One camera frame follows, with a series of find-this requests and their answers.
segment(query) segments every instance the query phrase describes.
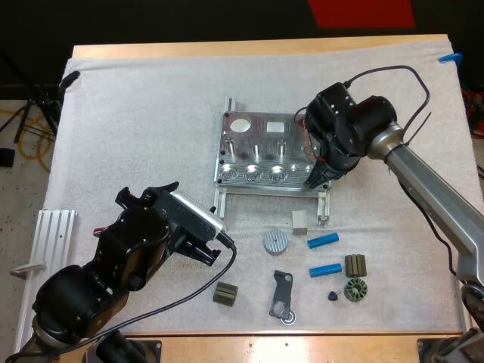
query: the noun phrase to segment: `white cloth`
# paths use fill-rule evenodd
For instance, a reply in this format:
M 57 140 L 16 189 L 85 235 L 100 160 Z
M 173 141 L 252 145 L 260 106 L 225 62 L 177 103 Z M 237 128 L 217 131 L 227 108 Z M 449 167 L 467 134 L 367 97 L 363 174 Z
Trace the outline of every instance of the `white cloth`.
M 241 110 L 292 113 L 335 82 L 393 64 L 414 67 L 432 95 L 412 129 L 428 110 L 433 114 L 411 148 L 483 210 L 456 67 L 437 61 L 449 53 L 450 43 L 441 41 L 270 57 L 71 59 L 65 73 L 79 70 L 81 76 L 67 89 L 45 200 L 45 208 L 79 212 L 70 262 L 92 259 L 97 244 L 92 230 L 116 220 L 121 209 L 114 198 L 125 186 L 139 195 L 148 186 L 179 181 L 184 192 L 212 205 L 226 96 L 237 97 Z M 404 70 L 366 76 L 349 91 L 358 102 L 370 95 L 388 98 L 402 125 L 424 99 Z M 291 234 L 296 209 L 308 212 L 308 236 Z M 214 303 L 213 286 L 126 331 L 460 329 L 447 252 L 385 165 L 364 159 L 334 182 L 327 230 L 315 225 L 315 209 L 315 200 L 230 195 L 226 223 L 238 256 L 222 281 L 239 287 L 235 305 Z M 262 247 L 271 228 L 289 237 L 281 256 Z M 327 231 L 337 231 L 340 241 L 307 247 L 307 239 Z M 221 248 L 212 268 L 171 257 L 142 291 L 131 294 L 111 324 L 196 290 L 228 261 L 230 251 Z M 368 295 L 357 303 L 343 294 L 330 302 L 330 290 L 343 291 L 344 273 L 310 278 L 308 269 L 343 264 L 351 253 L 366 255 Z M 275 269 L 294 276 L 292 327 L 268 314 Z

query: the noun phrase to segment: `metal cylinder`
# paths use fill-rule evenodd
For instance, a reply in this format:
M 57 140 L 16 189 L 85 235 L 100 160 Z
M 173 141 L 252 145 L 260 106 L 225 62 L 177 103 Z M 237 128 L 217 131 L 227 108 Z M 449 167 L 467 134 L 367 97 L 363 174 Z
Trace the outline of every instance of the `metal cylinder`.
M 332 244 L 333 242 L 336 242 L 338 240 L 340 240 L 340 236 L 338 235 L 338 233 L 333 232 L 321 237 L 312 238 L 311 240 L 308 240 L 308 246 L 309 248 L 316 248 L 319 246 L 323 246 L 325 244 Z
M 326 265 L 320 267 L 314 267 L 309 269 L 309 276 L 316 278 L 318 276 L 326 276 L 331 274 L 337 274 L 343 270 L 340 263 L 334 263 L 333 265 Z

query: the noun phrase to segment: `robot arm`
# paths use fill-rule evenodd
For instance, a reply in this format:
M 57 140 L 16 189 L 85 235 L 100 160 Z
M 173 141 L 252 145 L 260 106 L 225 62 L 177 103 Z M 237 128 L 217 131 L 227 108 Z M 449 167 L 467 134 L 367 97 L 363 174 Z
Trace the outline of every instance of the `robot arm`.
M 124 339 L 117 329 L 192 299 L 220 278 L 236 256 L 223 223 L 177 192 L 177 187 L 178 182 L 147 188 L 139 198 L 128 188 L 118 193 L 116 202 L 124 210 L 112 225 L 96 228 L 99 241 L 94 258 L 84 266 L 61 269 L 42 285 L 33 304 L 33 336 L 7 362 L 50 363 L 58 354 L 78 347 L 83 338 L 89 339 L 82 345 L 98 341 L 98 356 L 104 363 L 150 362 L 149 352 Z M 214 239 L 233 254 L 207 284 L 177 302 L 95 335 L 124 307 L 129 293 L 143 288 L 173 253 L 211 266 L 220 254 L 206 245 Z
M 340 178 L 355 168 L 361 157 L 386 163 L 409 197 L 459 252 L 457 278 L 464 284 L 462 298 L 483 329 L 484 216 L 403 142 L 404 130 L 396 123 L 396 112 L 387 99 L 370 96 L 357 104 L 346 88 L 350 84 L 326 88 L 307 107 L 300 124 L 320 147 L 306 184 L 314 188 Z

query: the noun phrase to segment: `yellow cable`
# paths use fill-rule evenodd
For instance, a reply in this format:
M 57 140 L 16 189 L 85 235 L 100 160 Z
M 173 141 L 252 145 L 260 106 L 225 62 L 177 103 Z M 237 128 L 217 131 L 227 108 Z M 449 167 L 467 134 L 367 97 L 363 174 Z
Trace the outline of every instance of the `yellow cable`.
M 6 115 L 10 115 L 10 116 L 13 116 L 13 115 L 15 114 L 15 112 L 13 112 L 13 111 L 10 111 L 10 110 L 1 110 L 1 109 L 0 109 L 0 113 L 4 113 L 4 114 L 6 114 Z M 27 119 L 28 119 L 28 120 L 30 120 L 30 121 L 32 121 L 32 120 L 33 120 L 33 118 L 32 118 L 32 117 L 27 117 Z
M 43 126 L 42 124 L 40 124 L 40 120 L 42 118 L 37 118 L 34 120 L 33 123 L 30 123 L 30 124 L 27 124 L 28 126 L 34 126 L 34 125 L 37 125 L 39 124 L 40 128 L 43 130 L 43 133 L 45 133 L 46 135 L 48 135 L 48 132 L 47 132 L 47 127 L 46 126 Z M 23 157 L 25 157 L 27 160 L 37 160 L 39 157 L 37 155 L 29 155 L 29 154 L 26 154 L 24 151 L 23 151 L 23 148 L 22 148 L 22 140 L 23 140 L 23 135 L 25 134 L 25 129 L 22 130 L 20 132 L 20 136 L 18 138 L 18 152 L 20 153 L 20 155 L 22 155 Z M 41 157 L 44 157 L 44 155 L 47 154 L 47 152 L 49 151 L 49 149 L 51 148 L 51 144 L 52 144 L 52 141 L 50 138 L 47 139 L 47 147 L 45 150 L 43 150 L 43 152 L 40 153 L 40 156 Z
M 0 113 L 4 113 L 4 114 L 7 114 L 7 115 L 11 115 L 11 116 L 15 114 L 15 112 L 13 112 L 13 111 L 3 110 L 3 109 L 0 109 Z M 40 120 L 43 119 L 43 118 L 44 118 L 44 115 L 37 116 L 35 119 L 33 119 L 32 117 L 27 117 L 26 118 L 27 120 L 33 121 L 32 123 L 28 123 L 27 125 L 32 127 L 34 125 L 39 124 L 39 127 L 43 130 L 43 133 L 42 134 L 43 135 L 49 135 L 48 130 L 47 130 L 47 127 L 46 126 L 43 126 L 42 124 L 40 124 Z M 42 142 L 44 141 L 44 138 L 43 137 L 39 137 L 39 140 L 37 141 L 36 155 L 35 156 L 28 155 L 28 154 L 26 154 L 23 151 L 23 148 L 22 148 L 22 140 L 23 140 L 23 134 L 24 133 L 25 133 L 25 130 L 23 129 L 20 132 L 19 139 L 18 139 L 18 151 L 19 151 L 20 155 L 22 155 L 24 158 L 26 158 L 28 160 L 38 160 L 40 166 L 46 172 L 51 172 L 51 170 L 49 169 L 49 167 L 44 163 L 44 160 L 42 159 L 44 157 L 44 155 L 46 155 L 47 152 L 51 148 L 51 144 L 52 144 L 51 139 L 50 138 L 47 139 L 47 147 L 46 147 L 46 149 L 43 152 L 41 152 Z

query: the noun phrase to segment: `black metal bracket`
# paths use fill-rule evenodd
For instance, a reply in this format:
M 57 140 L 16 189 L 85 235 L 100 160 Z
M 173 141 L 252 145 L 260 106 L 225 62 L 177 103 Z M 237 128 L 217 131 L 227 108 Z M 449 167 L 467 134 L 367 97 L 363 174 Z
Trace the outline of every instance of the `black metal bracket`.
M 270 316 L 287 320 L 290 315 L 290 292 L 293 288 L 293 276 L 292 274 L 275 270 L 274 278 L 278 285 L 275 288 L 269 314 Z

